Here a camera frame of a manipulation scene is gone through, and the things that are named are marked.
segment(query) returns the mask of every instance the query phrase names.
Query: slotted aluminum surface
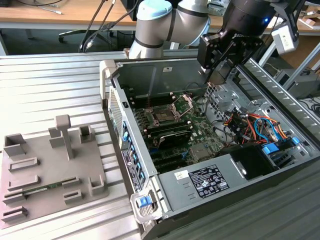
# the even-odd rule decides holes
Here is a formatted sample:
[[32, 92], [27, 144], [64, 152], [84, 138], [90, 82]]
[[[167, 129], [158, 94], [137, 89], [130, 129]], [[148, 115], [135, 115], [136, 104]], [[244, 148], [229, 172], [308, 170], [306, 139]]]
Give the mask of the slotted aluminum surface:
[[109, 190], [105, 198], [2, 229], [0, 239], [141, 239], [99, 95], [100, 61], [125, 57], [104, 52], [0, 59], [1, 148], [4, 135], [46, 135], [54, 116], [69, 114], [72, 128], [94, 128]]

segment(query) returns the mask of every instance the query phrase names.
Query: ventilation grille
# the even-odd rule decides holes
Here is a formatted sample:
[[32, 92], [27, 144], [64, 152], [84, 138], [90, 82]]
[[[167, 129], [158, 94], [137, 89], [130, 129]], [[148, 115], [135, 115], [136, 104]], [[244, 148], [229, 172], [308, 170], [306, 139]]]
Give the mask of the ventilation grille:
[[[153, 212], [154, 212], [154, 209], [153, 209], [153, 206], [152, 206], [152, 205], [148, 205], [148, 206], [142, 207], [142, 208], [140, 209], [140, 214], [141, 214], [142, 216], [150, 215], [150, 214], [152, 214]], [[146, 230], [147, 227], [148, 227], [149, 225], [151, 225], [151, 224], [152, 224], [152, 221], [151, 221], [151, 220], [144, 222], [144, 223], [143, 223], [144, 229]]]
[[122, 136], [122, 119], [123, 116], [120, 111], [120, 107], [117, 101], [117, 97], [115, 95], [115, 90], [110, 87], [110, 110], [111, 110], [111, 118], [113, 121], [114, 130], [117, 133], [118, 140], [119, 136]]

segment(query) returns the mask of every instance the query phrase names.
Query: metal handle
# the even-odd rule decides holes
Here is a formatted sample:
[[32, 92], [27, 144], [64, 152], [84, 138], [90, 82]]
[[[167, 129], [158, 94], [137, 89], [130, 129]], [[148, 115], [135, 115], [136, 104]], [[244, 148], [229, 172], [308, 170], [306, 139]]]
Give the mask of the metal handle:
[[137, 206], [137, 200], [139, 198], [142, 198], [142, 197], [145, 197], [145, 196], [148, 196], [150, 194], [152, 194], [153, 191], [152, 189], [147, 186], [145, 189], [141, 190], [140, 192], [137, 192], [137, 193], [134, 193], [131, 195], [130, 197], [130, 202], [131, 202], [131, 206], [132, 206], [132, 209], [133, 209], [133, 214], [134, 214], [134, 217], [135, 217], [135, 220], [139, 223], [139, 224], [143, 224], [145, 222], [148, 222], [150, 220], [157, 220], [157, 219], [160, 219], [163, 215], [162, 213], [162, 209], [159, 205], [158, 202], [154, 201], [154, 208], [153, 208], [153, 211], [145, 216], [142, 216], [141, 213], [140, 213], [140, 209], [142, 208], [139, 208]]

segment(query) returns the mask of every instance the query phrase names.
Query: office chair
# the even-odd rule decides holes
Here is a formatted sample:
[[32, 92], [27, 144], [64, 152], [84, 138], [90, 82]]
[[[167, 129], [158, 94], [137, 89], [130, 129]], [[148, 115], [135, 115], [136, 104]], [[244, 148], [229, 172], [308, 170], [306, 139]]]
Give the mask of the office chair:
[[[93, 34], [94, 32], [95, 30], [90, 30], [89, 35]], [[85, 34], [85, 33], [86, 33], [86, 30], [72, 30], [72, 31], [63, 32], [59, 34], [58, 40], [60, 43], [64, 43], [65, 42], [64, 37], [66, 36], [75, 35], [75, 34]], [[114, 33], [112, 31], [108, 31], [108, 33], [111, 38], [114, 36]], [[115, 44], [113, 44], [108, 38], [105, 38], [101, 34], [97, 34], [96, 37], [101, 39], [105, 43], [110, 44], [113, 47], [115, 46]]]

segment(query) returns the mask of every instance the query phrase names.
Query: sticker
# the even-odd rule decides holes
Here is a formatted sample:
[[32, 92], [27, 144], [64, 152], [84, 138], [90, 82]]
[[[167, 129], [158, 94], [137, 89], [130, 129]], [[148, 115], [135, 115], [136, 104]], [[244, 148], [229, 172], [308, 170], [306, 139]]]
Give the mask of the sticker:
[[124, 163], [126, 166], [126, 170], [127, 170], [129, 177], [130, 177], [131, 185], [133, 185], [134, 192], [138, 193], [138, 192], [140, 192], [140, 190], [142, 188], [141, 188], [140, 182], [137, 177], [135, 165], [132, 163], [132, 159], [130, 157], [128, 150], [123, 150], [121, 153], [122, 153], [122, 157], [123, 157], [123, 160], [124, 160]]
[[184, 179], [184, 178], [189, 177], [189, 175], [188, 175], [188, 170], [183, 170], [183, 171], [175, 172], [174, 175], [175, 175], [175, 178], [176, 178], [177, 180], [180, 180], [180, 179]]
[[217, 165], [190, 172], [189, 177], [198, 195], [203, 199], [229, 188]]
[[163, 68], [164, 73], [171, 72], [171, 71], [172, 71], [172, 66], [167, 66]]

